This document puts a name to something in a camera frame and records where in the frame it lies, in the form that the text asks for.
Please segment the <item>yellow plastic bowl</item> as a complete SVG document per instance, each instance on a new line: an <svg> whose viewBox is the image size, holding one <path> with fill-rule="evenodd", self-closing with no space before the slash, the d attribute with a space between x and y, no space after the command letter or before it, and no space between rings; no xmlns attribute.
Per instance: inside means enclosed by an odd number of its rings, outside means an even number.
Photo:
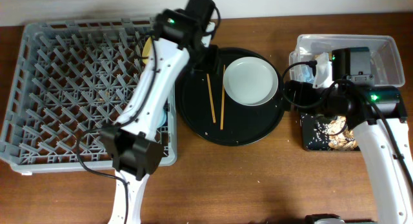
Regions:
<svg viewBox="0 0 413 224"><path fill-rule="evenodd" d="M148 63L148 58L150 56L151 49L152 49L152 38L149 37L146 40L145 45L144 45L143 50L142 50L142 53L141 53L141 57L143 58L142 62L143 62L144 65L146 65Z"/></svg>

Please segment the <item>blue plastic cup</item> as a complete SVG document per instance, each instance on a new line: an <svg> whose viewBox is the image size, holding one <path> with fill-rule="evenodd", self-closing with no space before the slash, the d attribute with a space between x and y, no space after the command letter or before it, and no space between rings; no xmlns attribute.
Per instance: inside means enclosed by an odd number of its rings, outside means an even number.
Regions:
<svg viewBox="0 0 413 224"><path fill-rule="evenodd" d="M159 123L157 125L158 128L162 127L167 121L168 113L168 103L165 103L163 109L161 110L161 115L159 118Z"/></svg>

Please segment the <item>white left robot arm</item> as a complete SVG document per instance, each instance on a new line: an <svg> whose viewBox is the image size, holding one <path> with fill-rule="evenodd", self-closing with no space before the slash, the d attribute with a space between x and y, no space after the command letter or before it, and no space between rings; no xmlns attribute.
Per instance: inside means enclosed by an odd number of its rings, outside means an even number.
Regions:
<svg viewBox="0 0 413 224"><path fill-rule="evenodd" d="M114 124L100 131L117 181L111 223L140 223L146 183L164 154L156 143L164 105L180 73L202 60L217 28L209 14L165 10L156 16L141 79Z"/></svg>

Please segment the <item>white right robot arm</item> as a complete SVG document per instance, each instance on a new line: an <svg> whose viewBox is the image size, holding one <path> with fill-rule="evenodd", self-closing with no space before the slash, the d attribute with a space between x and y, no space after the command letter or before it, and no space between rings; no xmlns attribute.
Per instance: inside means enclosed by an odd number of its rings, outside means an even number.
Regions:
<svg viewBox="0 0 413 224"><path fill-rule="evenodd" d="M379 223L412 223L412 154L400 91L376 85L367 47L322 53L305 65L313 83L282 79L284 100L306 114L344 116L367 167Z"/></svg>

